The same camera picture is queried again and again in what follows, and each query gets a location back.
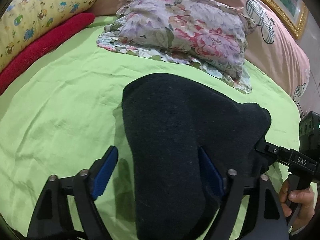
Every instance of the floral fabric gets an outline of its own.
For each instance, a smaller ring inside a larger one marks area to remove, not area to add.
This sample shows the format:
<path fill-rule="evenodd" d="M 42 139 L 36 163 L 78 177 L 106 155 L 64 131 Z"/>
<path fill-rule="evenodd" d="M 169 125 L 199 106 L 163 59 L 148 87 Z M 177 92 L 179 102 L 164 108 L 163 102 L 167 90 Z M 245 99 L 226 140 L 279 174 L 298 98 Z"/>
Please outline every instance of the floral fabric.
<path fill-rule="evenodd" d="M 244 8 L 213 0 L 121 0 L 118 20 L 97 44 L 110 51 L 198 66 L 249 93 L 246 35 L 256 24 Z"/>

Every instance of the sleeve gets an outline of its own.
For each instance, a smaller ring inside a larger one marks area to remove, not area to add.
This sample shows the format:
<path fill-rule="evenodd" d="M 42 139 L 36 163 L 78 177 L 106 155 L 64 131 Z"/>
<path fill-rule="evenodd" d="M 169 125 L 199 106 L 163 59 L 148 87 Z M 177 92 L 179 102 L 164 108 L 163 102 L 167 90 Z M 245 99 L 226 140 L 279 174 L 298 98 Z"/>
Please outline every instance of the sleeve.
<path fill-rule="evenodd" d="M 318 240 L 320 235 L 320 210 L 318 210 L 310 223 L 289 235 L 290 240 Z"/>

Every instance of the red towel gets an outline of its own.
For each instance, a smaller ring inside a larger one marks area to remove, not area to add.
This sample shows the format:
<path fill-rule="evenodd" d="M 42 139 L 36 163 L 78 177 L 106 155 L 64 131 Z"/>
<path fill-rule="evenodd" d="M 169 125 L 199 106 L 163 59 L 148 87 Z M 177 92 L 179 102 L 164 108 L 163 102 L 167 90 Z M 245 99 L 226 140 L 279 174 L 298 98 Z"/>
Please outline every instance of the red towel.
<path fill-rule="evenodd" d="M 28 45 L 0 73 L 0 95 L 37 59 L 84 29 L 94 21 L 94 18 L 95 16 L 92 13 L 79 13 Z"/>

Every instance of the metal screw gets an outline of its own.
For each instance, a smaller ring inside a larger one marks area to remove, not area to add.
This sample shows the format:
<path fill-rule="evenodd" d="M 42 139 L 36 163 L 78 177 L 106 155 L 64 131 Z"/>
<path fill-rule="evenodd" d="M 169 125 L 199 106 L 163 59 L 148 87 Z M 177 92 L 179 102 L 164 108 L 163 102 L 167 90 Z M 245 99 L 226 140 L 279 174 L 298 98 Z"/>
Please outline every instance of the metal screw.
<path fill-rule="evenodd" d="M 268 180 L 269 180 L 269 177 L 268 177 L 266 174 L 262 174 L 262 175 L 260 176 L 260 178 L 261 178 L 262 180 L 264 180 L 264 181 L 268 181 Z"/>
<path fill-rule="evenodd" d="M 89 174 L 89 171 L 84 169 L 80 171 L 80 176 L 87 176 Z"/>
<path fill-rule="evenodd" d="M 230 176 L 236 176 L 238 174 L 238 172 L 236 170 L 234 170 L 234 169 L 230 169 L 230 170 L 228 170 L 228 174 Z"/>
<path fill-rule="evenodd" d="M 58 177 L 56 175 L 51 175 L 49 181 L 55 181 Z"/>

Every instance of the fingernail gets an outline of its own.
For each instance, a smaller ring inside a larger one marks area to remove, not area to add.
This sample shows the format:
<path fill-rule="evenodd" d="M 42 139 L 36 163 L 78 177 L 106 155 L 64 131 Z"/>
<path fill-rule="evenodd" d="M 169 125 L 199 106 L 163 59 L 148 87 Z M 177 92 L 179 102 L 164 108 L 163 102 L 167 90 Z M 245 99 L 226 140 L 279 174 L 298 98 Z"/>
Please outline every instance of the fingernail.
<path fill-rule="evenodd" d="M 290 198 L 290 199 L 295 199 L 296 196 L 297 196 L 297 194 L 295 194 L 295 193 L 290 193 L 289 198 Z"/>

